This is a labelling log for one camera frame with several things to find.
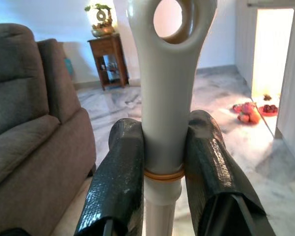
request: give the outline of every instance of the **red plate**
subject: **red plate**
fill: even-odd
[[[265,113],[263,106],[259,107],[258,110],[259,110],[260,114],[263,115],[264,117],[275,117],[278,114],[278,112]]]

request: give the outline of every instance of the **doorway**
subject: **doorway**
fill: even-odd
[[[258,9],[252,99],[275,135],[294,9]]]

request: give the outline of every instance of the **gray sofa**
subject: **gray sofa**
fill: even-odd
[[[54,39],[0,24],[0,232],[49,235],[95,163],[81,108]]]

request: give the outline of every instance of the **white marble floor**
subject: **white marble floor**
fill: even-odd
[[[141,119],[140,88],[88,89],[78,92],[93,126],[97,165],[108,152],[108,136],[120,118]],[[266,124],[244,125],[230,112],[233,104],[251,101],[243,78],[234,70],[196,76],[192,110],[208,111],[219,123],[227,149],[255,187],[277,236],[295,236],[295,159],[281,140],[274,140]],[[87,179],[59,222],[53,236],[73,235],[90,184]],[[174,236],[194,235],[184,180],[177,202]]]

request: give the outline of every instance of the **bonsai plant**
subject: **bonsai plant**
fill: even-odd
[[[95,5],[88,5],[84,8],[86,12],[90,11],[91,9],[96,9],[98,11],[96,14],[96,17],[97,17],[97,20],[100,22],[97,25],[92,25],[93,30],[112,27],[113,19],[111,14],[111,8],[108,5],[102,5],[98,3]]]

